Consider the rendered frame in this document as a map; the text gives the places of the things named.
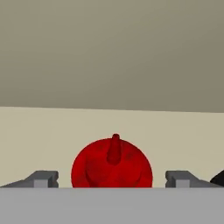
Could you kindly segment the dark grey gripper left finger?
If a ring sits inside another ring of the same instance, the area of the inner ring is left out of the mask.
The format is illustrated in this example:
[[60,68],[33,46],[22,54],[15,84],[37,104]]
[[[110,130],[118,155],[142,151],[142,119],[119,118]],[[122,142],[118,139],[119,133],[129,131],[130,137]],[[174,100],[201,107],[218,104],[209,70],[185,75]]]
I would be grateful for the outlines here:
[[59,173],[57,171],[35,171],[25,179],[9,183],[5,187],[25,188],[58,188]]

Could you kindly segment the red ketchup bottle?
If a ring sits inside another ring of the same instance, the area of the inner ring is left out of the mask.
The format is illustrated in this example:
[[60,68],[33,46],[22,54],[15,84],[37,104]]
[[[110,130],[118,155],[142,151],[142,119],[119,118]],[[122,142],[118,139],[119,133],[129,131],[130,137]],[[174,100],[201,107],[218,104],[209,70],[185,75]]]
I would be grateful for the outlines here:
[[147,157],[118,134],[87,145],[71,170],[73,187],[152,187]]

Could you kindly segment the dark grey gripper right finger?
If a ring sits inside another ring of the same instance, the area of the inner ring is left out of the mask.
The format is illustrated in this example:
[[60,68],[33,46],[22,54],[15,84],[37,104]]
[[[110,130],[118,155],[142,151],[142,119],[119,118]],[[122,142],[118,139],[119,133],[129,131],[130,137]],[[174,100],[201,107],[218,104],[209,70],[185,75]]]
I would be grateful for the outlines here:
[[218,185],[199,179],[191,174],[189,171],[166,171],[166,187],[174,188],[209,188],[218,187]]

